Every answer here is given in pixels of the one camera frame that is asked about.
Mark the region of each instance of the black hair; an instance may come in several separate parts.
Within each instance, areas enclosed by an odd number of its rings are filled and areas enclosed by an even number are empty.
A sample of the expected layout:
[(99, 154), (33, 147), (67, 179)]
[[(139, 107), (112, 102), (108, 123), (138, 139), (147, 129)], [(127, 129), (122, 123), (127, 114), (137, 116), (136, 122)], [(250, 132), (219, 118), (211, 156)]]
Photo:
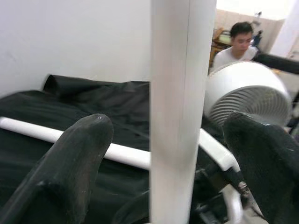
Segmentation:
[(253, 33), (249, 22), (237, 22), (230, 30), (230, 37), (236, 37), (238, 34)]

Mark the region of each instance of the black tarp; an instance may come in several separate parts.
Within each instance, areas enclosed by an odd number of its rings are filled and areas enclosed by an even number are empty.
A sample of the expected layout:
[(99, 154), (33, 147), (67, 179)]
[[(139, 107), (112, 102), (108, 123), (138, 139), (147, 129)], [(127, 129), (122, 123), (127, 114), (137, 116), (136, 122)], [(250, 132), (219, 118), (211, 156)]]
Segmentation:
[[(149, 100), (148, 82), (116, 84), (50, 75), (42, 91), (0, 99), (0, 117), (64, 131), (82, 117), (102, 113), (113, 123), (113, 143), (149, 150)], [(221, 131), (205, 118), (202, 128), (224, 143)], [(0, 209), (51, 145), (0, 129)], [(199, 155), (198, 164), (211, 163), (201, 151)], [(121, 206), (148, 189), (148, 171), (104, 159), (85, 223), (111, 223)]]

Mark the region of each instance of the tiled wall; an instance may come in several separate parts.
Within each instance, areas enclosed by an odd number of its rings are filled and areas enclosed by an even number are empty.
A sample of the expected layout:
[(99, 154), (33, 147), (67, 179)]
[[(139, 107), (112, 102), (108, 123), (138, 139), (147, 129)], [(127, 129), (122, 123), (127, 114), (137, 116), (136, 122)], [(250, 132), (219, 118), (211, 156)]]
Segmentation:
[[(230, 30), (236, 22), (248, 21), (252, 22), (254, 16), (243, 15), (239, 13), (233, 13), (229, 11), (223, 11), (217, 9), (215, 18), (215, 28), (223, 27), (224, 29)], [(284, 20), (269, 20), (260, 18), (261, 25), (257, 28), (263, 30), (262, 40), (259, 47), (262, 51), (268, 53), (274, 43), (276, 36), (278, 35), (280, 28)]]

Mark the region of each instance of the white pillar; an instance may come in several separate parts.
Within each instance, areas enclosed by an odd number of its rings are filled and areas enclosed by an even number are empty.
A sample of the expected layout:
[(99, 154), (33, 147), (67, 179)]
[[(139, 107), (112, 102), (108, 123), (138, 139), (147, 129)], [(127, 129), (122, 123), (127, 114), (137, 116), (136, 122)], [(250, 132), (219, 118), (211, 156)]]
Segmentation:
[(269, 52), (271, 55), (288, 57), (292, 46), (299, 36), (299, 0), (294, 3), (293, 9), (280, 29), (280, 32)]
[(186, 224), (216, 0), (152, 1), (152, 224)]

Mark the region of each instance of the round fan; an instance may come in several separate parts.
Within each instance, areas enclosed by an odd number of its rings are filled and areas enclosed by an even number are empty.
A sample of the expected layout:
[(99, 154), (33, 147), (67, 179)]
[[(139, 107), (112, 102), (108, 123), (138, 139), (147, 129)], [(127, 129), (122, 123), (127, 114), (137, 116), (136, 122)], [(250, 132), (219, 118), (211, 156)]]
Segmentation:
[(257, 114), (284, 126), (291, 118), (292, 101), (268, 67), (239, 62), (209, 75), (204, 102), (204, 114), (219, 126), (233, 111)]

